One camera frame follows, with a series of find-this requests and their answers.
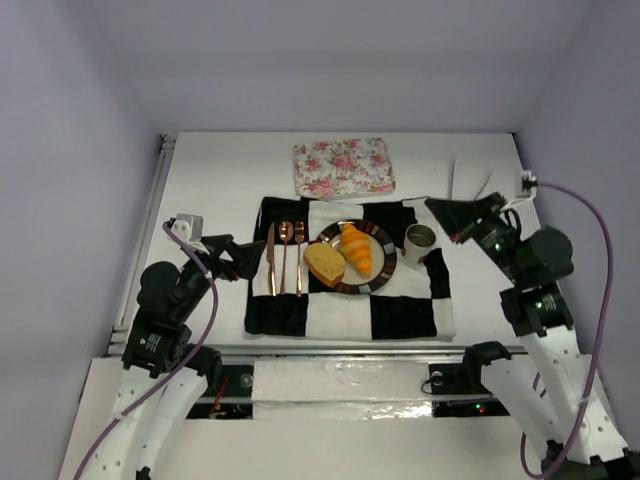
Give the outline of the yellow bread slice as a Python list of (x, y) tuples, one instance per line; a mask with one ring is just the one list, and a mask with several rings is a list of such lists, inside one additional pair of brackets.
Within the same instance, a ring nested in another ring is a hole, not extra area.
[(308, 270), (327, 287), (335, 287), (346, 273), (346, 260), (330, 244), (310, 244), (305, 249), (303, 258)]

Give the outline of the orange striped croissant bread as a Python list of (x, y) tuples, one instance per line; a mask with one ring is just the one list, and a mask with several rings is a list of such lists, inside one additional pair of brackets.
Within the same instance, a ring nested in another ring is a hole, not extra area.
[(363, 277), (371, 275), (373, 256), (369, 236), (351, 223), (342, 227), (340, 252)]

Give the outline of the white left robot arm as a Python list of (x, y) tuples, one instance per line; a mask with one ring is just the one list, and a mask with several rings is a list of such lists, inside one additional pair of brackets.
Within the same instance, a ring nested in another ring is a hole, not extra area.
[(124, 352), (110, 420), (88, 448), (77, 479), (151, 479), (195, 402), (222, 378), (218, 350), (192, 342), (187, 320), (217, 280), (252, 279), (264, 242), (229, 234), (170, 234), (188, 260), (156, 262), (140, 278), (138, 311)]

